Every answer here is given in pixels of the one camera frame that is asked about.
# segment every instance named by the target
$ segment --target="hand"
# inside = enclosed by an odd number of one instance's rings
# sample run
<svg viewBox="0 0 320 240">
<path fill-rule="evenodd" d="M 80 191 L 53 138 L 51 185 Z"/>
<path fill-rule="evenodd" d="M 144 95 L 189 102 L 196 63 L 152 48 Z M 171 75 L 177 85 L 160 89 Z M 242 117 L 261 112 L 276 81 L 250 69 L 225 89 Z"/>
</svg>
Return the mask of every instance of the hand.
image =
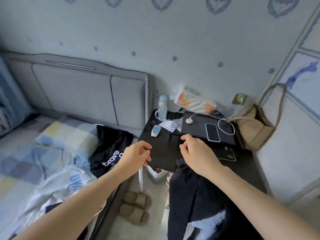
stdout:
<svg viewBox="0 0 320 240">
<path fill-rule="evenodd" d="M 223 167 L 214 152 L 202 140 L 189 134 L 183 135 L 181 140 L 185 141 L 180 145 L 181 154 L 186 164 L 197 174 L 208 178 L 214 173 L 213 170 Z"/>
<path fill-rule="evenodd" d="M 121 171 L 124 180 L 138 172 L 142 165 L 148 165 L 146 160 L 151 161 L 150 151 L 144 148 L 151 149 L 152 146 L 145 141 L 138 141 L 124 150 L 123 156 L 115 167 Z"/>
</svg>

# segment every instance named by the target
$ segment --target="charging cable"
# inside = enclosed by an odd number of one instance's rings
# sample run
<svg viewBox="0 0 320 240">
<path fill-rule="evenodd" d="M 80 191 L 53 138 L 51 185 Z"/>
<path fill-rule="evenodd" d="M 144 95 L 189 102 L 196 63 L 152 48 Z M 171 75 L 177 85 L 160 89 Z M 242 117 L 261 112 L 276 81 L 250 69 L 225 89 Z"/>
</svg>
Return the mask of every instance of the charging cable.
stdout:
<svg viewBox="0 0 320 240">
<path fill-rule="evenodd" d="M 223 118 L 223 119 L 222 119 L 222 118 L 218 118 L 218 117 L 213 116 L 213 115 L 210 115 L 210 114 L 207 114 L 207 115 L 209 115 L 209 116 L 211 116 L 211 117 L 214 117 L 214 118 L 216 118 L 216 119 L 219 119 L 218 124 L 217 124 L 218 128 L 219 128 L 223 133 L 226 133 L 226 134 L 229 135 L 229 136 L 233 136 L 233 135 L 236 133 L 236 130 L 235 130 L 235 127 L 233 126 L 232 123 L 230 123 L 231 127 L 233 128 L 233 133 L 232 133 L 232 134 L 229 134 L 229 133 L 225 132 L 223 129 L 221 129 L 219 123 L 220 123 L 222 120 L 223 120 L 223 121 L 227 121 L 228 119 L 230 119 L 231 117 L 233 117 L 233 116 L 236 114 L 237 111 L 238 111 L 238 109 L 236 109 L 236 110 L 234 111 L 233 115 L 231 115 L 229 118 Z M 201 114 L 201 113 L 194 113 L 193 115 L 190 116 L 190 118 L 187 118 L 187 119 L 186 119 L 186 123 L 187 123 L 187 124 L 192 124 L 192 123 L 193 123 L 193 119 L 191 119 L 191 117 L 194 116 L 194 115 L 196 115 L 196 114 Z"/>
</svg>

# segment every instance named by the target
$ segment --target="water bottle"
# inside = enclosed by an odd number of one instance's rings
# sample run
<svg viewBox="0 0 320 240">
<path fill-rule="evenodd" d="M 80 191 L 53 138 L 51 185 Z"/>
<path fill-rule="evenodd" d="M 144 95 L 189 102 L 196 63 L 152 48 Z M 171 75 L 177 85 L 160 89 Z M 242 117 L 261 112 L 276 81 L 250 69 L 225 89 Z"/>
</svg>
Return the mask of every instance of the water bottle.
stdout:
<svg viewBox="0 0 320 240">
<path fill-rule="evenodd" d="M 160 121 L 165 121 L 167 118 L 167 112 L 168 112 L 168 96 L 167 95 L 160 95 L 159 97 L 159 104 L 158 109 L 154 113 L 155 117 Z"/>
</svg>

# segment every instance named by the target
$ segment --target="phone screen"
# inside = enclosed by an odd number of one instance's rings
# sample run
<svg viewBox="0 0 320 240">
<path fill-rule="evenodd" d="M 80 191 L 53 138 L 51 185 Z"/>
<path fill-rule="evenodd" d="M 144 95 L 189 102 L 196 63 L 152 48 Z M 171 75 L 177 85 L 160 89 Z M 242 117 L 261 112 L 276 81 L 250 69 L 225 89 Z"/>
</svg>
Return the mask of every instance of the phone screen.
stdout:
<svg viewBox="0 0 320 240">
<path fill-rule="evenodd" d="M 207 139 L 208 141 L 221 142 L 220 136 L 218 133 L 217 125 L 215 124 L 205 124 L 205 129 L 207 131 Z"/>
</svg>

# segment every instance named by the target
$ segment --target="slipper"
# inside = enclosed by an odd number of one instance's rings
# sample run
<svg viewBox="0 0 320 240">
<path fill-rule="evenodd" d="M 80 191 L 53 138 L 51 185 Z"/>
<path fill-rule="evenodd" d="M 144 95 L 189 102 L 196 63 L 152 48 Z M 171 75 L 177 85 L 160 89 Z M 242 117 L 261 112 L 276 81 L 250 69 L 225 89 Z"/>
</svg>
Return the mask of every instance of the slipper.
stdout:
<svg viewBox="0 0 320 240">
<path fill-rule="evenodd" d="M 144 226 L 149 220 L 148 212 L 130 204 L 122 204 L 119 214 L 136 226 Z"/>
<path fill-rule="evenodd" d="M 151 199 L 144 193 L 127 192 L 123 199 L 126 203 L 146 209 L 151 205 Z"/>
</svg>

